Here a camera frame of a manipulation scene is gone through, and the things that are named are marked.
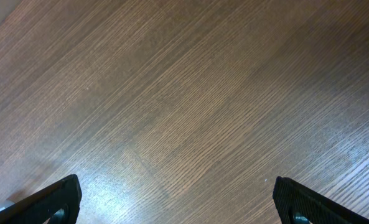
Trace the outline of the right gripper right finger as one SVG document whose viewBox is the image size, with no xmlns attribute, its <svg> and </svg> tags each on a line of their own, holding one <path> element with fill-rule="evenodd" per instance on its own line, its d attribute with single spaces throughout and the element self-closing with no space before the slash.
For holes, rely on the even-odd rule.
<svg viewBox="0 0 369 224">
<path fill-rule="evenodd" d="M 369 219 L 288 177 L 276 178 L 273 201 L 285 224 L 369 224 Z"/>
</svg>

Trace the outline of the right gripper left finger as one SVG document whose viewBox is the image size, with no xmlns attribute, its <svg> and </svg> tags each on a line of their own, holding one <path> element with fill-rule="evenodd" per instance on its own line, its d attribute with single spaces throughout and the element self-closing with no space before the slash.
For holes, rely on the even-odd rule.
<svg viewBox="0 0 369 224">
<path fill-rule="evenodd" d="M 0 211 L 0 224 L 76 224 L 82 190 L 78 176 L 68 175 Z"/>
</svg>

